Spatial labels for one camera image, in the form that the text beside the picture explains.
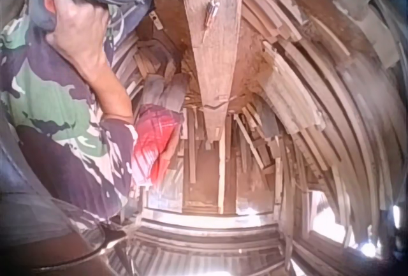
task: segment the man's hand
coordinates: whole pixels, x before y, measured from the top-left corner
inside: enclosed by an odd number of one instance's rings
[[[101,104],[104,118],[133,123],[132,105],[125,88],[110,69],[103,39],[109,14],[84,0],[54,0],[55,31],[47,34],[51,44],[89,84]]]
[[[103,39],[108,26],[108,11],[84,0],[54,2],[57,25],[54,32],[47,34],[47,41],[91,85],[106,65]]]

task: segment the wood pile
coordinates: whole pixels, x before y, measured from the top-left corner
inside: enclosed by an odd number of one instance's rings
[[[367,36],[379,61],[348,49],[313,16],[320,43],[302,37],[307,19],[293,0],[243,0],[243,18],[263,35],[263,55],[270,64],[258,76],[260,94],[284,133],[276,129],[274,138],[265,134],[252,105],[234,118],[261,170],[266,167],[261,153],[266,144],[272,158],[267,162],[274,165],[279,180],[274,205],[284,210],[280,217],[290,247],[295,184],[302,192],[303,236],[310,230],[307,193],[314,185],[326,195],[337,222],[352,226],[356,241],[363,242],[369,226],[370,239],[377,240],[380,210],[392,207],[403,178],[406,109],[386,69],[400,59],[395,41],[370,0],[337,1]],[[254,132],[263,142],[253,137]],[[271,141],[280,154],[271,149]],[[245,152],[241,155],[245,165]],[[281,188],[283,199],[277,196]]]

